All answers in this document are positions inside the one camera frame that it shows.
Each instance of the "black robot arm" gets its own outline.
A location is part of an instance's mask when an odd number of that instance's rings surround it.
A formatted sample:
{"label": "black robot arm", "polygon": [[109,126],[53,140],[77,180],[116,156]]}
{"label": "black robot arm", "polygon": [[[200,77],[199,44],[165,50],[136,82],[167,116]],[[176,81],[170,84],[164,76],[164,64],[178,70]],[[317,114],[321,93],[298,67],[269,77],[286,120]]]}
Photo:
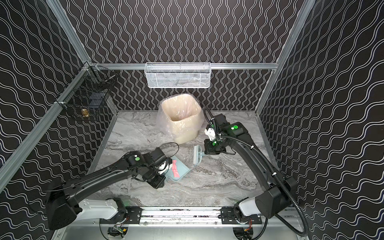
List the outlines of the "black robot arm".
{"label": "black robot arm", "polygon": [[171,160],[160,148],[141,154],[138,151],[126,153],[117,162],[81,178],[67,182],[51,182],[47,190],[46,213],[48,227],[60,229],[73,222],[82,211],[79,202],[89,195],[115,182],[142,176],[143,181],[157,189],[164,186],[165,176],[159,174],[158,167]]}
{"label": "black robot arm", "polygon": [[[273,171],[268,168],[261,155],[255,151],[260,150],[253,142],[248,130],[243,124],[240,122],[230,124],[223,114],[214,116],[214,120],[215,126],[207,125],[207,130],[216,127],[218,136],[215,136],[215,139],[212,141],[209,139],[204,141],[205,154],[217,155],[226,153],[226,147],[231,147],[235,152],[239,153],[257,178],[264,192],[255,197],[254,201],[258,211],[265,217],[271,218],[276,213],[288,207],[291,204],[291,200],[279,187],[273,174],[276,174],[280,179],[284,179],[285,186],[291,192],[296,190],[296,181],[292,177],[288,178],[283,176],[275,167],[272,168]],[[237,211],[237,217],[240,221],[247,218],[244,212],[245,211],[241,210]]]}

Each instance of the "wall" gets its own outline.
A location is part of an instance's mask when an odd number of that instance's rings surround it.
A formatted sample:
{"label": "wall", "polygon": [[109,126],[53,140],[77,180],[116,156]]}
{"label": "wall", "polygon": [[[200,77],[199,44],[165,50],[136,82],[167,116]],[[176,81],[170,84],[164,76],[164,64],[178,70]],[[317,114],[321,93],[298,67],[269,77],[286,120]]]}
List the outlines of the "wall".
{"label": "wall", "polygon": [[384,2],[318,0],[261,113],[310,239],[383,239]]}
{"label": "wall", "polygon": [[154,110],[171,95],[191,93],[212,110],[254,110],[271,70],[213,70],[210,88],[149,88],[144,71],[121,71],[112,96],[120,110]]}
{"label": "wall", "polygon": [[[303,0],[60,2],[95,63],[273,63]],[[189,92],[213,110],[254,110],[270,72],[213,71],[207,90],[149,89],[143,71],[124,71],[114,101],[121,110],[157,109]]]}
{"label": "wall", "polygon": [[[0,164],[11,156],[82,66],[44,0],[0,1]],[[48,183],[85,175],[111,120],[63,111],[0,193],[0,239],[50,239]]]}
{"label": "wall", "polygon": [[302,0],[61,0],[95,63],[276,62]]}
{"label": "wall", "polygon": [[43,0],[0,1],[0,166],[82,66]]}

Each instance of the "pink object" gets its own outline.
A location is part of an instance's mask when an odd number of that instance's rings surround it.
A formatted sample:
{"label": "pink object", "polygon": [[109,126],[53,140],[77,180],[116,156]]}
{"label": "pink object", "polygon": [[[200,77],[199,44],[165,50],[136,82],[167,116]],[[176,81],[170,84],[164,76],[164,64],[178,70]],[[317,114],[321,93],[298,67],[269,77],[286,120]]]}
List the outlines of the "pink object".
{"label": "pink object", "polygon": [[175,159],[172,160],[172,172],[173,172],[173,176],[174,177],[177,177],[177,178],[180,177],[179,173],[177,172],[176,160]]}

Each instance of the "beige trash bin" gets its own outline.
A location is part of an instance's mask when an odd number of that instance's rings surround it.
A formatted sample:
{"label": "beige trash bin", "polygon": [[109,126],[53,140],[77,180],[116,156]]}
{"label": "beige trash bin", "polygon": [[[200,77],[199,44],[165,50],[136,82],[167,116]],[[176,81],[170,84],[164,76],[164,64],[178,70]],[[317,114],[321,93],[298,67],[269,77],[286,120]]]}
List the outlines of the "beige trash bin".
{"label": "beige trash bin", "polygon": [[200,104],[191,94],[174,95],[160,102],[157,127],[177,144],[196,138],[203,122]]}

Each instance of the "plastic bag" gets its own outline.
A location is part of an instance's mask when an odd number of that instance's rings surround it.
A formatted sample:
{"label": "plastic bag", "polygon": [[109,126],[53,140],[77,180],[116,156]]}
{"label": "plastic bag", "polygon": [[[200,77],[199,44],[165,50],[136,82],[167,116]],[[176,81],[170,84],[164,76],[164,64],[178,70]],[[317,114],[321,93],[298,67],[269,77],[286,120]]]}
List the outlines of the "plastic bag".
{"label": "plastic bag", "polygon": [[197,137],[204,122],[204,115],[197,99],[187,93],[173,95],[160,102],[157,127],[172,136],[177,144]]}

